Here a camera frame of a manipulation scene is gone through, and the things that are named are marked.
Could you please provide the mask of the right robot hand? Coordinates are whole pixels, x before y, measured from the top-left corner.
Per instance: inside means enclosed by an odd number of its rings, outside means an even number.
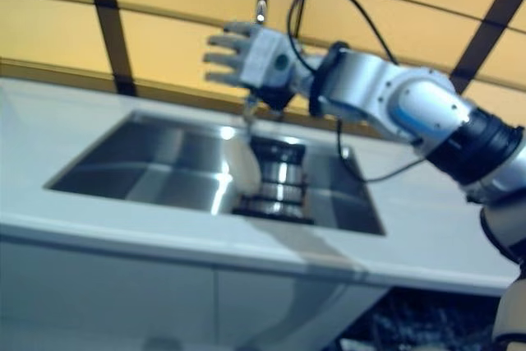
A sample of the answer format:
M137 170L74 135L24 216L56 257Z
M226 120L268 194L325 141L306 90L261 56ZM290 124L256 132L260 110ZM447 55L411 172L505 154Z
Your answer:
M205 53L203 62L228 68L207 71L206 81L244 88L274 111L284 110L294 97L294 52L286 35L263 25L230 21L207 44L229 52Z

